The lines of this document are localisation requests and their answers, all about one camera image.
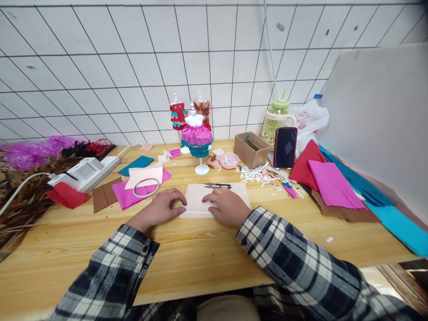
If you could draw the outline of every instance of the thread snips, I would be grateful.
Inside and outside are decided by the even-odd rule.
[[[205,185],[206,186],[204,186],[204,187],[206,187],[206,188],[212,188],[212,189],[214,189],[214,188],[222,188],[222,187],[226,187],[227,189],[231,189],[232,188],[232,185],[230,185],[230,184],[206,183]]]

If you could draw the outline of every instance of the phone case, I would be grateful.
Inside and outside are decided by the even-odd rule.
[[[279,167],[276,164],[276,147],[278,146],[278,131],[280,129],[292,129],[296,131],[296,140],[294,141],[294,158],[293,158],[293,163],[291,164],[290,167]],[[274,148],[274,152],[273,152],[273,167],[275,168],[282,168],[282,169],[287,169],[287,168],[292,168],[294,166],[294,162],[295,162],[295,158],[296,158],[296,146],[297,146],[297,128],[296,127],[280,127],[276,129],[275,132],[275,148]]]

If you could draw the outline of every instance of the smartphone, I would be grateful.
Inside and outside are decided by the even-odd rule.
[[[292,168],[296,154],[297,128],[281,127],[276,130],[273,166],[275,168]]]

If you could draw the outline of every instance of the plaid shirt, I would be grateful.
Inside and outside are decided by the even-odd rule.
[[[354,265],[262,207],[251,212],[236,238],[276,283],[253,288],[261,320],[422,319],[404,302],[380,295]],[[196,320],[196,298],[132,307],[158,248],[122,225],[92,255],[50,319]]]

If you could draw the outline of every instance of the green bottle cap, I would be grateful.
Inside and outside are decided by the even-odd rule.
[[[286,90],[282,93],[282,97],[279,100],[275,100],[272,102],[272,108],[274,109],[287,109],[290,107],[290,103],[284,99]]]

